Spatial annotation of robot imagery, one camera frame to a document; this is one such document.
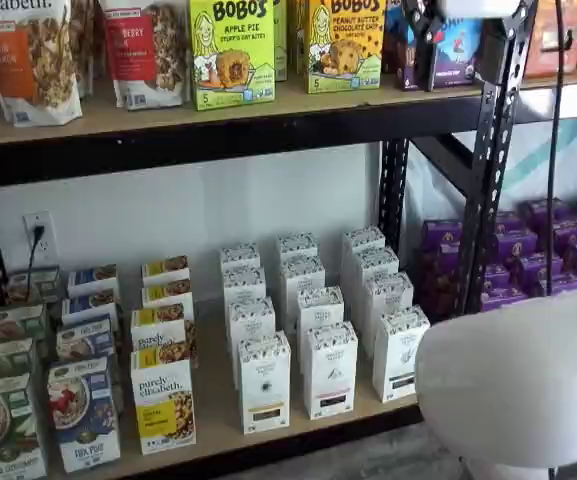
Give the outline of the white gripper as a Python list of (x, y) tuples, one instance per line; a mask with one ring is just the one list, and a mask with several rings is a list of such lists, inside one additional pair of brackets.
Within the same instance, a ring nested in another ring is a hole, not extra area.
[(519, 0), (404, 0), (402, 7), (406, 20), (416, 38), (415, 78), (425, 91), (435, 87), (437, 60), (436, 35), (448, 18), (491, 18), (482, 25), (480, 44), (476, 54), (475, 70), (483, 82), (507, 83), (504, 72), (510, 66), (510, 80), (519, 83), (523, 71), (519, 66), (521, 52), (517, 34), (523, 21), (512, 16)]

